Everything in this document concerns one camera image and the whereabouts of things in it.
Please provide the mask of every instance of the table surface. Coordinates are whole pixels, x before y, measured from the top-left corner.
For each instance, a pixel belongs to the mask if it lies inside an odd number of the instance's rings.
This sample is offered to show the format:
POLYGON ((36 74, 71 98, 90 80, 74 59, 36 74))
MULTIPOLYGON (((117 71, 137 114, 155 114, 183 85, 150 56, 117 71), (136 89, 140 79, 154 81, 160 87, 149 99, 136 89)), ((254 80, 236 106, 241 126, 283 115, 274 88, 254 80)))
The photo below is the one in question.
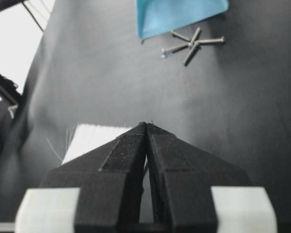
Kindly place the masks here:
POLYGON ((153 121, 243 168, 291 222, 291 0, 230 0, 219 16, 179 30, 225 36, 187 50, 169 33, 136 36, 131 0, 57 0, 27 77, 0 162, 0 221, 12 221, 28 187, 60 164, 69 126, 153 121))

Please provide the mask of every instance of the screw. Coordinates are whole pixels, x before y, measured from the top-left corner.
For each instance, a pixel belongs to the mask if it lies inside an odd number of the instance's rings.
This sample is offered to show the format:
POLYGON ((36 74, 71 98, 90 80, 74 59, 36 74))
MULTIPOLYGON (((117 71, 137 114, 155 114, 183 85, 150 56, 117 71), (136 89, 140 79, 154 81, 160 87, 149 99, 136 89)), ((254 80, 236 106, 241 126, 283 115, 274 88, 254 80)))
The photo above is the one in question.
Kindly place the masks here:
POLYGON ((180 35, 179 33, 175 32, 175 31, 171 31, 170 32, 173 36, 178 37, 184 41, 190 42, 191 40, 183 35, 180 35))
POLYGON ((197 40, 200 44, 223 44, 225 42, 225 37, 222 36, 218 39, 207 39, 207 40, 197 40))
POLYGON ((198 27, 189 43, 189 47, 191 48, 194 45, 195 40, 198 38, 199 34, 200 34, 201 30, 200 27, 198 27))
POLYGON ((186 56, 186 58, 183 61, 183 64, 185 66, 188 65, 189 61, 193 58, 194 53, 196 51, 196 49, 199 47, 199 43, 197 41, 194 42, 193 47, 191 48, 191 50, 189 51, 189 54, 186 56))
POLYGON ((182 45, 177 45, 177 46, 174 46, 174 47, 171 47, 171 48, 168 48, 168 49, 162 49, 162 53, 164 55, 167 55, 171 52, 174 52, 174 51, 177 51, 177 50, 180 50, 180 49, 183 49, 183 48, 186 48, 189 46, 189 43, 185 43, 185 44, 182 44, 182 45))

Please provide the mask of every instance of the white bristle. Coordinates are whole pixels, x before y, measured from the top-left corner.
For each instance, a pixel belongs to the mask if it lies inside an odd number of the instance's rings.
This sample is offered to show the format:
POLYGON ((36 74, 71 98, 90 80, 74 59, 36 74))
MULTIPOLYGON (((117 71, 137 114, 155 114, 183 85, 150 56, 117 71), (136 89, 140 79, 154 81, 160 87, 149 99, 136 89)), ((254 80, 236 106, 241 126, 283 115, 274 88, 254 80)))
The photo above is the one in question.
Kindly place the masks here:
POLYGON ((107 142, 114 140, 116 137, 122 133, 127 132, 131 128, 126 127, 114 127, 114 126, 101 126, 101 125, 90 125, 90 124, 80 124, 76 127, 74 134, 71 133, 70 129, 67 136, 73 138, 69 143, 68 150, 66 152, 63 163, 67 163, 91 150, 94 150, 107 142))

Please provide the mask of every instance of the black cable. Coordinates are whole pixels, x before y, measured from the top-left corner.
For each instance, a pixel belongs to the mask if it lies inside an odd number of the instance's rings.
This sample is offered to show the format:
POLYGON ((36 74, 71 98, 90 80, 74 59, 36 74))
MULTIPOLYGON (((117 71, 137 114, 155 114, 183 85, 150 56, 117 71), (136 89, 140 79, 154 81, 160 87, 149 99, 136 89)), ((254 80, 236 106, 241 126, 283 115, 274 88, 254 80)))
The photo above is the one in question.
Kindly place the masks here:
POLYGON ((34 17, 34 15, 31 13, 31 11, 29 10, 29 8, 25 5, 25 3, 23 1, 21 1, 21 4, 23 4, 23 6, 25 7, 25 9, 28 11, 28 13, 31 15, 31 17, 33 18, 33 20, 35 21, 35 23, 38 25, 38 27, 41 29, 42 32, 44 32, 43 28, 41 27, 41 25, 38 23, 38 21, 36 20, 36 18, 34 17))

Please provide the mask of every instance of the blue paper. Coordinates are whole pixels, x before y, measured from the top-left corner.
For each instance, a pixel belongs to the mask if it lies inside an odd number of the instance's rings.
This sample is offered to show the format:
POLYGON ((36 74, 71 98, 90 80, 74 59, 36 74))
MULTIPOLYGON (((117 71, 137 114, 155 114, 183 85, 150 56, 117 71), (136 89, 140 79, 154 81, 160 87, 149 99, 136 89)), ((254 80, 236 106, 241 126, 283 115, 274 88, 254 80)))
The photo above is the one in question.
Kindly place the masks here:
POLYGON ((137 33, 159 35, 225 12, 228 0, 136 0, 137 33))

